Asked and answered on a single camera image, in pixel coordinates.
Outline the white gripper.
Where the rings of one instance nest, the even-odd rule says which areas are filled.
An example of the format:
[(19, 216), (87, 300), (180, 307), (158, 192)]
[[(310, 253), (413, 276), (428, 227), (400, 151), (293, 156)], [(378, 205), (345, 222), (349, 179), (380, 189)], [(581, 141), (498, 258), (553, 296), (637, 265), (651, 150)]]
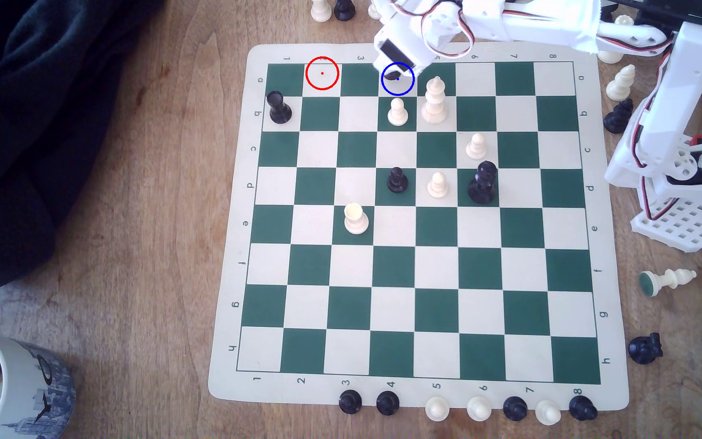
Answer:
[(473, 45), (461, 1), (388, 1), (388, 30), (374, 36), (374, 67), (383, 77), (409, 76), (410, 60), (419, 76), (436, 57), (460, 59)]

